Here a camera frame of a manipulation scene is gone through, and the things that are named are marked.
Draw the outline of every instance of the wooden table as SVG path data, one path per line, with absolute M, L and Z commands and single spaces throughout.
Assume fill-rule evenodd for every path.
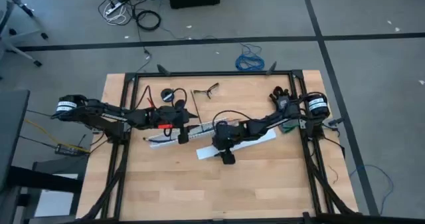
M 305 70 L 303 75 L 308 92 L 325 92 L 318 70 Z M 137 100 L 145 86 L 150 85 L 155 105 L 165 105 L 159 93 L 164 88 L 181 87 L 188 92 L 187 109 L 196 114 L 190 90 L 206 90 L 216 82 L 220 86 L 211 100 L 203 94 L 195 95 L 203 122 L 211 121 L 217 112 L 228 109 L 262 118 L 274 111 L 268 98 L 274 87 L 289 88 L 288 77 L 280 75 L 142 78 Z M 123 83 L 124 74 L 109 74 L 102 102 L 119 106 Z M 176 95 L 183 98 L 182 94 L 176 92 Z M 144 98 L 140 108 L 148 106 Z M 233 113 L 221 117 L 243 119 Z M 190 124 L 198 123 L 193 119 Z M 162 133 L 162 130 L 133 129 L 120 220 L 300 217 L 304 211 L 314 215 L 299 132 L 282 134 L 277 128 L 275 132 L 274 140 L 235 151 L 236 164 L 225 166 L 220 158 L 198 160 L 196 149 L 211 145 L 210 136 L 152 150 L 143 137 Z M 325 130 L 325 135 L 338 142 L 335 132 Z M 341 149 L 327 140 L 321 140 L 320 147 L 329 184 L 347 206 L 356 211 Z M 112 145 L 105 144 L 90 156 L 77 217 L 86 214 L 103 191 L 111 150 Z M 317 189 L 325 210 L 318 183 Z M 115 196 L 115 193 L 111 195 L 110 215 Z

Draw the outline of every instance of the blue cable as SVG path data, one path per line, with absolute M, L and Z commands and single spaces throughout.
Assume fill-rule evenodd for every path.
M 241 71 L 259 71 L 264 68 L 264 60 L 258 56 L 262 48 L 258 45 L 242 45 L 242 54 L 236 59 L 234 65 Z M 257 52 L 252 52 L 250 47 L 258 48 Z
M 380 167 L 377 167 L 375 165 L 369 165 L 369 164 L 357 167 L 354 171 L 352 171 L 350 173 L 349 176 L 351 177 L 356 171 L 358 171 L 359 169 L 365 169 L 366 167 L 378 169 L 379 171 L 381 171 L 386 176 L 386 178 L 388 179 L 388 182 L 390 183 L 390 191 L 384 196 L 384 198 L 382 199 L 382 202 L 381 202 L 381 211 L 379 212 L 379 214 L 382 215 L 383 211 L 384 211 L 384 204 L 385 204 L 386 198 L 394 191 L 394 183 L 392 182 L 391 177 L 388 174 L 386 174 L 386 172 L 384 170 L 382 170 Z

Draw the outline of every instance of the yellow cable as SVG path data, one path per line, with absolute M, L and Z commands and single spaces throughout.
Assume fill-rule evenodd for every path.
M 72 144 L 64 144 L 62 142 L 59 142 L 55 137 L 53 137 L 51 134 L 49 134 L 42 126 L 39 126 L 38 124 L 31 122 L 30 120 L 24 120 L 25 122 L 32 124 L 33 126 L 35 126 L 36 128 L 38 128 L 39 130 L 41 130 L 41 132 L 45 133 L 53 142 L 57 143 L 57 144 L 61 144 L 63 146 L 69 147 L 69 148 L 74 148 L 76 150 L 79 150 L 81 152 L 86 152 L 86 153 L 90 153 L 90 150 L 72 145 Z

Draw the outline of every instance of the white label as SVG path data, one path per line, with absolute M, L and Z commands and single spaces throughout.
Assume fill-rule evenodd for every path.
M 312 111 L 313 109 L 315 109 L 315 108 L 320 108 L 320 107 L 327 107 L 327 104 L 326 104 L 326 103 L 324 103 L 324 102 L 321 102 L 321 103 L 319 103 L 319 104 L 314 104 L 314 105 L 311 105 L 311 106 L 308 108 L 308 110 Z
M 58 111 L 69 111 L 69 110 L 71 110 L 71 109 L 73 109 L 73 108 L 71 108 L 71 107 L 66 107 L 66 106 L 61 106 L 61 107 L 58 107 L 58 108 L 56 109 L 56 112 L 58 112 Z
M 118 116 L 114 116 L 110 114 L 102 114 L 102 116 L 107 118 L 113 118 L 114 120 L 127 121 L 127 118 L 122 118 L 122 117 L 118 117 Z
M 76 108 L 77 107 L 77 104 L 76 103 L 73 103 L 73 102 L 68 102 L 68 101 L 60 101 L 58 103 L 58 106 L 71 106 L 71 107 Z
M 315 100 L 308 102 L 308 106 L 311 106 L 313 104 L 317 104 L 318 102 L 324 102 L 324 100 L 322 98 L 316 98 Z

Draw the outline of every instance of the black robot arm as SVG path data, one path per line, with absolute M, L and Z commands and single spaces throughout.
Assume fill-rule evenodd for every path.
M 180 129 L 179 143 L 189 141 L 189 118 L 197 118 L 184 108 L 180 100 L 174 106 L 144 109 L 120 108 L 83 95 L 67 95 L 59 98 L 56 113 L 52 118 L 65 122 L 81 122 L 89 129 L 105 133 L 110 142 L 127 142 L 130 128 L 146 130 Z
M 307 96 L 294 98 L 288 94 L 288 90 L 282 90 L 282 88 L 277 86 L 270 98 L 276 106 L 276 111 L 269 116 L 262 119 L 253 119 L 242 114 L 248 120 L 239 122 L 237 126 L 229 125 L 226 121 L 220 121 L 214 125 L 215 135 L 212 137 L 212 144 L 218 150 L 218 155 L 222 158 L 224 164 L 234 164 L 236 162 L 233 153 L 230 151 L 231 148 L 243 141 L 261 138 L 270 128 L 291 120 L 299 120 L 303 122 L 307 135 L 312 136 L 315 127 L 320 127 L 322 121 L 329 116 L 327 99 L 322 93 L 309 93 Z M 310 116 L 299 112 L 299 104 L 304 100 L 309 102 Z M 219 114 L 224 112 L 235 111 L 225 110 L 219 112 L 214 117 L 213 122 Z

